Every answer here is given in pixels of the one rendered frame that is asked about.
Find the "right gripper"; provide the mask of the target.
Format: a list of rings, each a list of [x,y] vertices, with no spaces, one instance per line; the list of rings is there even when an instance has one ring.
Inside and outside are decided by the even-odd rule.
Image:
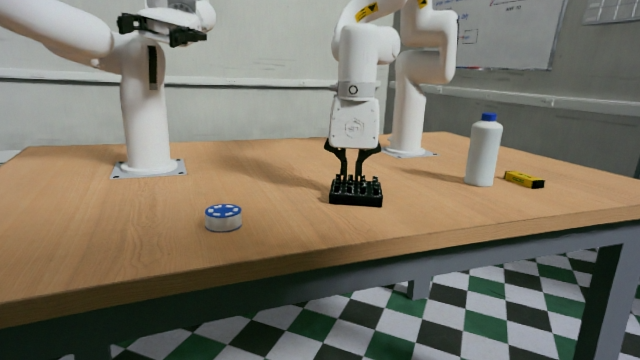
[[[174,4],[178,7],[175,8]],[[180,8],[181,4],[173,3],[167,8],[143,9],[137,14],[121,12],[117,20],[119,34],[125,35],[137,30],[141,37],[169,44],[171,48],[187,47],[198,40],[207,41],[207,34],[201,32],[199,18],[187,5],[182,4],[183,8]],[[189,8],[188,11],[186,7]],[[139,26],[134,26],[134,22],[138,22]]]

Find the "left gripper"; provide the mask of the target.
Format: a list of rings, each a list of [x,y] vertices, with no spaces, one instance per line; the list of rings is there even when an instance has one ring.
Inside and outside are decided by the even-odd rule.
[[[363,162],[372,154],[382,151],[378,138],[378,99],[374,99],[374,97],[354,98],[338,95],[333,98],[330,112],[329,136],[324,144],[324,149],[334,153],[340,160],[340,176],[343,176],[343,181],[347,180],[348,162],[346,149],[359,149],[358,157],[355,161],[354,176],[355,181],[358,181],[358,177],[362,177]],[[338,148],[340,148],[340,150]]]

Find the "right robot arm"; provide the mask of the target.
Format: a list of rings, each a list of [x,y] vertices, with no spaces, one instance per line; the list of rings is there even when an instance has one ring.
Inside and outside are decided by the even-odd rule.
[[[168,6],[173,3],[191,8],[203,33],[214,28],[216,14],[208,2],[168,0]],[[121,75],[119,94],[128,158],[121,165],[123,172],[149,175],[178,167],[170,159],[166,59],[157,41],[138,33],[112,32],[96,16],[58,0],[0,0],[0,26],[43,43],[59,57]]]

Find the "short grey cylinder with blue top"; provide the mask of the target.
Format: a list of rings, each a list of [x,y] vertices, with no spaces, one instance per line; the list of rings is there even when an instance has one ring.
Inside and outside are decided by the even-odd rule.
[[[205,227],[211,232],[224,233],[242,225],[241,208],[232,204],[219,204],[205,210]]]

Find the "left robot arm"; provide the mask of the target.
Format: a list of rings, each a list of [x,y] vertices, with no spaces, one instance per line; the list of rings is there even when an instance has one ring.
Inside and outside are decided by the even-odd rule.
[[[402,43],[439,50],[409,50],[399,54],[400,38],[393,28],[367,24],[399,9]],[[451,81],[458,30],[457,14],[434,11],[432,0],[352,0],[341,12],[332,37],[331,51],[339,62],[339,82],[331,84],[330,91],[337,93],[334,97],[375,99],[377,65],[390,64],[398,56],[392,137],[387,138],[391,147],[386,146],[386,151],[422,155],[426,97],[419,84]]]

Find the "white plastic bottle with blue cap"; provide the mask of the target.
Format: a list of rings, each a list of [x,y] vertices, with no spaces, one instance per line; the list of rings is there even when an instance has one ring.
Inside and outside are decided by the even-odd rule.
[[[493,185],[503,127],[497,114],[482,113],[481,121],[472,125],[464,182],[476,187]]]

